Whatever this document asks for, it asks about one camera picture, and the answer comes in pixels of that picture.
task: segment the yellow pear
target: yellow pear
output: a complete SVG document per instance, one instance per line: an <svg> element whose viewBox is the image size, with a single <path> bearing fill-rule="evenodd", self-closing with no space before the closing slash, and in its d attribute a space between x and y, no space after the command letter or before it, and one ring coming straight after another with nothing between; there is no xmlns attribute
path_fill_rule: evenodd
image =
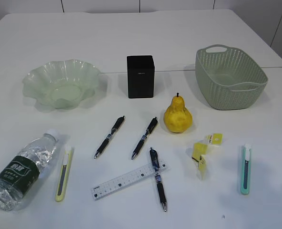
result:
<svg viewBox="0 0 282 229"><path fill-rule="evenodd" d="M177 93L164 113L164 123L169 131L182 133L192 125L192 115L185 108L184 99Z"/></svg>

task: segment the ruler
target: ruler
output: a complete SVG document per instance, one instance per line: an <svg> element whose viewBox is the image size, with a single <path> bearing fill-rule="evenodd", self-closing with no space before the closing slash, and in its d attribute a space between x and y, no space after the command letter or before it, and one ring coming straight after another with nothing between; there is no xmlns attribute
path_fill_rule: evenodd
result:
<svg viewBox="0 0 282 229"><path fill-rule="evenodd" d="M159 165L159 172L162 172L168 168L163 160L159 160ZM94 198L94 200L101 199L107 195L110 195L130 185L133 185L139 181L145 180L146 178L153 176L155 173L156 172L152 168L151 163L142 166L122 176L119 176L110 181L95 186L91 189L92 197Z"/></svg>

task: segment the light green woven basket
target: light green woven basket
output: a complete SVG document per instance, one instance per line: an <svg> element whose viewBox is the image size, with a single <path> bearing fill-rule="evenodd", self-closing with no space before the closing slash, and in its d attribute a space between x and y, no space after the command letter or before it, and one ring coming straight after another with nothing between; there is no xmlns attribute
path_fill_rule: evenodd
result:
<svg viewBox="0 0 282 229"><path fill-rule="evenodd" d="M208 52L214 47L226 50ZM218 110L250 107L268 82L264 71L243 50L220 44L197 51L196 79L209 105Z"/></svg>

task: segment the black box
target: black box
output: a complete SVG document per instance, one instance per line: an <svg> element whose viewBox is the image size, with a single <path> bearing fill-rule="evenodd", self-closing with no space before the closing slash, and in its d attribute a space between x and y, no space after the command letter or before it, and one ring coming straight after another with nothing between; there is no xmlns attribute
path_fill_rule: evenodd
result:
<svg viewBox="0 0 282 229"><path fill-rule="evenodd" d="M127 57L128 97L154 97L155 65L152 56Z"/></svg>

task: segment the green bottle label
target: green bottle label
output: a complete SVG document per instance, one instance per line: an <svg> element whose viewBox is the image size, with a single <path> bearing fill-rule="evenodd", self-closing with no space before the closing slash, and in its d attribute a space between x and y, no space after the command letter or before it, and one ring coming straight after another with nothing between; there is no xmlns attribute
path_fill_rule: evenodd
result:
<svg viewBox="0 0 282 229"><path fill-rule="evenodd" d="M0 173L0 179L9 182L25 195L39 175L40 172L33 161L16 156Z"/></svg>

